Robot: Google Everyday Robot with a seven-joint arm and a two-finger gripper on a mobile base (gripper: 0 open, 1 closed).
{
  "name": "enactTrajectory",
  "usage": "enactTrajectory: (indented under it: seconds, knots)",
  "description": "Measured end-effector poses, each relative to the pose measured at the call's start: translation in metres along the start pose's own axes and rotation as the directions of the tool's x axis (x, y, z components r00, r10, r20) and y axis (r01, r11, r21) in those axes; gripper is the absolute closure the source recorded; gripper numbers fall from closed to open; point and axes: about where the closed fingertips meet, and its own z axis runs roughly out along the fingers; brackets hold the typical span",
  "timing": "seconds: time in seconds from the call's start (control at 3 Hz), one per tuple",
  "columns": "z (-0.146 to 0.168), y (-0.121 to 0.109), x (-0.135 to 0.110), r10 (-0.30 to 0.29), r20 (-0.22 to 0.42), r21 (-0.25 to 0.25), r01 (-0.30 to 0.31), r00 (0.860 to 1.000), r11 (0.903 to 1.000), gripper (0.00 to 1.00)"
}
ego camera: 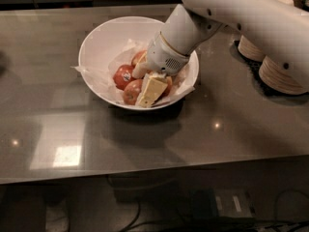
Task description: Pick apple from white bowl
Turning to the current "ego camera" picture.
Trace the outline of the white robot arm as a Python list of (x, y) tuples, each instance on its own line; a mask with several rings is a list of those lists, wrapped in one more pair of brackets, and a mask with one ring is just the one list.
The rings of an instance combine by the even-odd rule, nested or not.
[(132, 73), (177, 74), (195, 48), (221, 25), (238, 30), (309, 89), (309, 14), (275, 0), (182, 0), (154, 35), (144, 63)]

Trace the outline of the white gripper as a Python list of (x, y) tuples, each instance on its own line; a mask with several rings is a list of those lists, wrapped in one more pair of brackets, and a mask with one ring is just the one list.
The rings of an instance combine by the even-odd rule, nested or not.
[(168, 86), (168, 75), (178, 74), (188, 63), (189, 56), (183, 56), (176, 52), (165, 41), (164, 37), (157, 33), (150, 41), (144, 61), (140, 61), (133, 69), (134, 78), (142, 78), (147, 72), (151, 73), (144, 76), (142, 90), (135, 103), (137, 106), (150, 108), (163, 94)]

